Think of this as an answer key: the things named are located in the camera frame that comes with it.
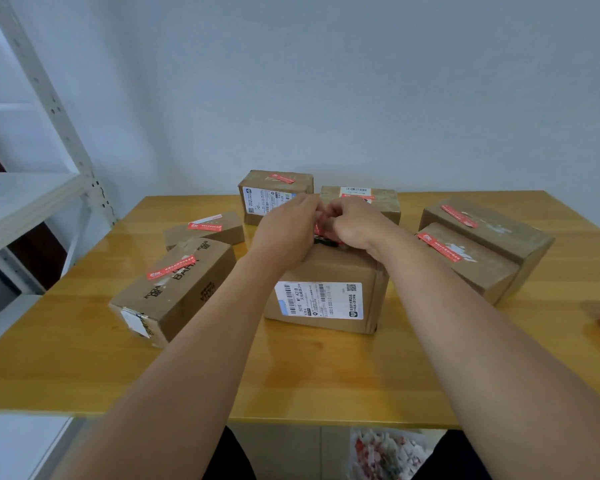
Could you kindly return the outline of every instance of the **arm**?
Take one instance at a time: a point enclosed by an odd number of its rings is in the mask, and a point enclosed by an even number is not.
[[[98,421],[66,478],[202,478],[271,290],[313,243],[319,202],[300,195],[263,218],[247,255]]]
[[[384,263],[494,479],[600,479],[600,397],[593,389],[364,201],[334,201],[326,214],[328,236]]]

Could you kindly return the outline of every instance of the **person's right hand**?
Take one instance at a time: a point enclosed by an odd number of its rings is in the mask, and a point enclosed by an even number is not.
[[[318,226],[325,237],[364,249],[378,260],[378,242],[400,229],[360,197],[341,197],[330,202],[318,220]]]

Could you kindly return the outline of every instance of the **black pants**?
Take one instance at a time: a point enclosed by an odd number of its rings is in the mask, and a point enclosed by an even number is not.
[[[251,464],[240,443],[229,428],[224,427],[220,442],[209,462],[203,480],[236,478],[255,480]],[[491,480],[478,455],[462,431],[449,430],[440,439],[431,456],[413,477],[414,480],[471,478]]]

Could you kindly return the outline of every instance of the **red label with white text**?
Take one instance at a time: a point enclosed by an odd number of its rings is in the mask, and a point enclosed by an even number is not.
[[[460,259],[462,259],[462,256],[460,256],[460,254],[456,254],[451,249],[442,244],[439,240],[437,240],[435,237],[430,236],[426,232],[419,233],[418,238],[426,242],[433,249],[437,250],[437,252],[442,254],[442,256],[453,262],[458,262],[460,261]]]
[[[278,175],[277,173],[272,173],[270,177],[275,178],[276,180],[280,180],[280,182],[284,182],[286,184],[292,184],[295,182],[292,178],[283,177],[282,175]]]
[[[453,217],[456,221],[462,222],[462,224],[467,227],[478,227],[477,222],[472,221],[469,217],[465,216],[462,212],[458,212],[456,209],[449,205],[441,205],[440,209],[444,210],[451,217]]]
[[[354,195],[354,194],[342,194],[341,197],[360,197],[364,200],[375,200],[376,197],[373,195]]]
[[[171,264],[167,267],[163,267],[162,269],[160,269],[158,271],[154,271],[152,273],[147,273],[146,279],[154,280],[156,278],[160,278],[161,276],[164,276],[165,274],[173,273],[174,271],[177,271],[180,268],[183,268],[184,266],[189,266],[189,265],[195,264],[195,263],[196,263],[196,257],[188,256],[184,259],[181,259],[180,261],[178,261],[175,264]]]
[[[222,231],[222,224],[195,224],[190,222],[187,229],[212,230],[215,232]]]

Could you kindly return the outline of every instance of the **yellow wooden surface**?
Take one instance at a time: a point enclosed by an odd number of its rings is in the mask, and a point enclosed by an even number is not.
[[[400,194],[401,225],[416,231],[422,208],[445,195]],[[556,236],[501,309],[600,393],[600,229],[544,192],[462,196]],[[106,411],[160,353],[107,303],[164,252],[163,229],[225,210],[242,212],[238,195],[140,202],[0,339],[0,410]],[[232,418],[457,425],[391,284],[374,336],[263,319]]]

